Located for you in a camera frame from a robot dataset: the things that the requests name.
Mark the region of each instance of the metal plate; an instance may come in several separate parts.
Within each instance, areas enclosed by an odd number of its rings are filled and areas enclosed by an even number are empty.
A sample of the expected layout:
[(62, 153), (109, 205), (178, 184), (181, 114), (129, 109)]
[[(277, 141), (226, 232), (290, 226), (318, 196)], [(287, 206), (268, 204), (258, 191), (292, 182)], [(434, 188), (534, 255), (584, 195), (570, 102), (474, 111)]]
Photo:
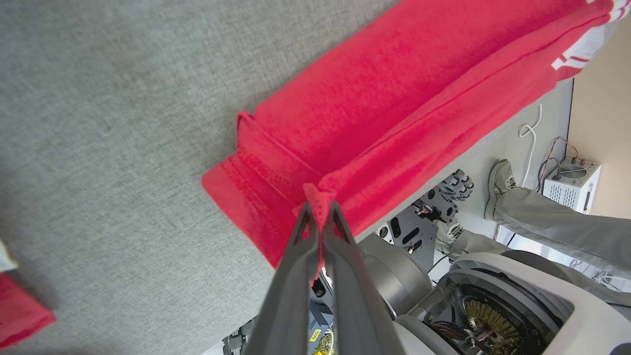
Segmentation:
[(414, 206), (406, 207), (388, 224), (394, 245), (412, 251), (412, 257), (428, 270), (433, 265), (433, 253), (438, 227), (431, 220), (417, 216)]

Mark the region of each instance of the sneaker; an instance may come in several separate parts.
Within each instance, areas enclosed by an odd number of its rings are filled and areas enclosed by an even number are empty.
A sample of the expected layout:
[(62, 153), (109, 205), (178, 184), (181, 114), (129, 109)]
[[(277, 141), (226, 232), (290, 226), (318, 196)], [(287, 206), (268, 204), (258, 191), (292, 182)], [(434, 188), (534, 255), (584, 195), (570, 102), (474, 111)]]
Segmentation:
[(435, 220), (434, 224), (438, 227), (436, 231), (436, 249), (448, 255), (451, 253), (451, 246), (456, 241), (456, 238), (463, 232), (463, 227), (455, 218), (450, 224), (446, 224), (441, 220)]
[(510, 162), (508, 159), (501, 160), (495, 164), (488, 176), (488, 202), (484, 209), (484, 219), (493, 220), (493, 212), (497, 200), (512, 188), (516, 188), (517, 184), (512, 175)]

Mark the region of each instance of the wire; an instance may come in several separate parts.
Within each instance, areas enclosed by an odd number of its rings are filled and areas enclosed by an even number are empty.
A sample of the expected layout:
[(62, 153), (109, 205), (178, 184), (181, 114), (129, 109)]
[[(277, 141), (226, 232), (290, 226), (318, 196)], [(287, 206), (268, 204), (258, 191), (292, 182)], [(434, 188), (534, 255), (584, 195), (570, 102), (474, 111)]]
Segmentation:
[(510, 237), (510, 240), (508, 243), (506, 243), (506, 246), (510, 245), (510, 242), (512, 242), (512, 239), (515, 238), (515, 236), (517, 235), (517, 233), (513, 233), (513, 235)]
[(532, 132), (533, 134), (533, 145), (530, 147), (530, 153), (528, 154), (528, 164), (526, 165), (526, 173), (524, 174), (524, 179), (521, 181), (521, 185), (520, 185), (521, 187), (524, 187), (524, 184), (526, 184), (526, 178), (528, 177), (528, 173), (530, 172), (530, 163), (533, 160), (534, 145), (537, 144), (537, 134), (534, 132), (534, 129), (537, 128), (537, 126), (539, 126), (542, 116), (543, 116), (543, 105), (539, 104), (539, 117), (537, 117), (537, 121), (534, 123), (534, 125), (530, 126), (529, 124), (525, 124), (521, 126), (521, 128), (519, 129), (520, 138), (524, 138), (525, 136), (528, 136), (530, 132)]
[[(574, 146), (573, 146), (573, 145), (571, 145), (570, 143), (568, 143), (568, 142), (567, 142), (567, 140), (566, 140), (565, 138), (561, 137), (561, 136), (556, 137), (556, 138), (554, 139), (554, 141), (552, 141), (552, 147), (550, 147), (550, 151), (548, 152), (548, 158), (547, 158), (547, 159), (546, 159), (546, 161), (545, 161), (546, 167), (545, 167), (545, 169), (543, 169), (543, 172), (546, 172), (546, 171), (548, 170), (548, 162), (549, 162), (549, 161), (550, 161), (550, 159), (551, 159), (551, 156), (552, 156), (552, 150), (554, 150), (554, 146), (555, 146), (555, 144), (557, 144), (557, 141), (558, 141), (558, 140), (563, 140), (563, 141), (565, 142), (565, 144), (566, 144), (568, 147), (570, 147), (570, 148), (574, 151), (574, 153), (576, 153), (576, 158), (577, 158), (577, 159), (581, 159), (581, 156), (579, 155), (579, 151), (578, 151), (578, 150), (576, 150), (576, 148), (574, 148)], [(541, 173), (541, 172), (540, 172), (539, 181), (542, 181), (542, 180), (543, 180), (543, 173)]]
[(599, 279), (601, 279), (601, 280), (603, 280), (603, 279), (615, 279), (615, 280), (628, 281), (627, 279), (623, 279), (621, 277), (615, 277), (615, 276), (609, 276), (609, 275), (601, 276), (601, 277), (599, 277)]
[(497, 227), (495, 228), (495, 235), (493, 235), (493, 240), (497, 241), (497, 237), (500, 236), (500, 231), (502, 230), (502, 225), (498, 224)]
[(609, 288), (609, 287), (613, 287), (616, 291), (618, 292), (622, 292), (619, 288), (615, 287), (614, 285), (610, 284), (607, 281), (603, 281), (601, 279), (593, 279), (594, 281), (598, 282), (599, 284), (604, 285), (605, 287)]
[(626, 304), (620, 304), (620, 303), (609, 303), (607, 302), (608, 305), (610, 306), (614, 306), (614, 307), (624, 307), (624, 308), (631, 308), (631, 306), (627, 306)]
[(429, 269), (429, 270), (427, 270), (427, 273), (429, 274), (429, 273), (433, 270), (433, 268), (435, 268), (435, 267), (436, 267), (436, 265), (438, 265), (438, 263), (440, 263), (440, 262), (441, 262), (444, 258), (447, 258), (449, 255), (451, 255), (451, 253), (453, 253), (453, 252), (455, 252), (455, 251), (458, 251), (458, 250), (462, 250), (463, 252), (465, 252), (465, 253), (467, 253), (467, 254), (469, 253), (468, 251), (466, 251), (466, 250), (464, 250), (464, 249), (456, 249), (456, 250), (452, 250), (449, 254), (447, 254), (447, 255), (443, 256), (443, 257), (442, 257), (442, 258), (440, 258), (437, 262), (435, 262), (435, 263), (434, 263), (434, 265), (432, 265), (432, 267), (430, 267), (430, 269)]
[(545, 173), (546, 173), (545, 171), (542, 171), (543, 170), (543, 166), (546, 165), (546, 170), (547, 170), (547, 164), (548, 164), (548, 161), (550, 161), (550, 160), (554, 160), (555, 162), (557, 162), (557, 168), (559, 168), (559, 169), (561, 168), (561, 163), (558, 161), (557, 158), (550, 158), (550, 159), (544, 161), (543, 163), (541, 163), (541, 166), (539, 166), (539, 173), (537, 174), (537, 176), (541, 176), (541, 179), (539, 179), (539, 182), (537, 184), (537, 188), (535, 189), (535, 191), (537, 191), (537, 192), (541, 191), (541, 194), (543, 194), (543, 185), (544, 185), (544, 182), (545, 182), (543, 177), (545, 176)]
[(599, 277), (600, 277), (600, 275), (602, 275), (602, 274), (603, 274), (603, 272), (606, 272), (606, 271), (604, 271), (604, 270), (600, 270), (600, 271), (598, 271), (598, 269), (596, 269), (596, 270), (594, 270), (594, 273), (592, 274), (592, 277), (591, 277), (591, 278), (592, 278), (592, 279), (597, 279), (597, 278), (599, 278)]
[(576, 269), (579, 265), (583, 265), (583, 262), (579, 262), (576, 259), (574, 259), (574, 260), (572, 260), (572, 262), (570, 262), (570, 268)]

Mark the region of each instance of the red fabric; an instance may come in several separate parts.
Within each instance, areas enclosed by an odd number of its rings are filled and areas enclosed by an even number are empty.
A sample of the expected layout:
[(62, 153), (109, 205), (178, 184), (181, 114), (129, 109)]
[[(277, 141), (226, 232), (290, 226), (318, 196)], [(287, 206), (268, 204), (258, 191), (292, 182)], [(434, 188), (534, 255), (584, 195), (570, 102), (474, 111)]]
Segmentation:
[(613, 2), (403, 0), (238, 116), (238, 150), (203, 177), (276, 266), (301, 204), (357, 234), (568, 75), (552, 62)]
[(49, 310), (0, 274), (0, 349), (17, 345), (54, 322)]

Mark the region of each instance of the white box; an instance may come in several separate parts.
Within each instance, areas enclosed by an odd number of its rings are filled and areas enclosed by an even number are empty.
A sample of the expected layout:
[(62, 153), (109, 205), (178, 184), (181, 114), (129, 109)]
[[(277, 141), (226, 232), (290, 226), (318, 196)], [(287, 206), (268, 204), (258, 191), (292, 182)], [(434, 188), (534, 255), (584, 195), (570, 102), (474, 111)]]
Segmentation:
[(601, 164), (585, 162), (581, 165), (580, 160), (572, 162), (572, 159), (565, 159), (559, 169), (560, 179), (554, 179), (558, 170), (545, 179), (543, 196), (576, 212), (588, 214), (596, 194)]

